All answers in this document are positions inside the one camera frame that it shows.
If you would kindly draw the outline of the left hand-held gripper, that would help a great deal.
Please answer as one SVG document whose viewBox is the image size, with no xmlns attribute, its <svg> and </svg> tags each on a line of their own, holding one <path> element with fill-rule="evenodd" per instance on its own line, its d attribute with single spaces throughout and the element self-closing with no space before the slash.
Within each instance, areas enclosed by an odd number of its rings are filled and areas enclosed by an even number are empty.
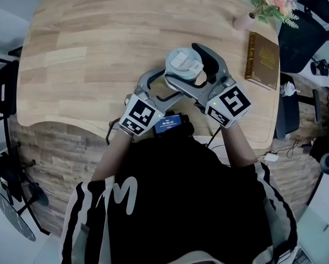
<svg viewBox="0 0 329 264">
<path fill-rule="evenodd" d="M 140 77 L 134 92 L 125 98 L 125 112 L 119 121 L 120 127 L 141 136 L 165 116 L 165 110 L 184 97 L 180 91 L 166 98 L 151 97 L 150 84 L 164 73 L 165 68 L 155 68 Z"/>
</svg>

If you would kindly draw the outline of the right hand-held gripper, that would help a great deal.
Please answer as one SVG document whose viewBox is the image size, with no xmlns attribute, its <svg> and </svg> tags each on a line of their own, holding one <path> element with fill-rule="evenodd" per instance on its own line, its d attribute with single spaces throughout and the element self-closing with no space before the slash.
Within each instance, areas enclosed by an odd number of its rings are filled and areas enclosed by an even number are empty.
<svg viewBox="0 0 329 264">
<path fill-rule="evenodd" d="M 196 99 L 205 115 L 227 129 L 250 111 L 251 101 L 242 86 L 227 76 L 227 65 L 221 56 L 199 43 L 192 43 L 191 47 L 201 57 L 206 81 L 196 85 L 176 75 L 164 77 L 172 87 Z"/>
</svg>

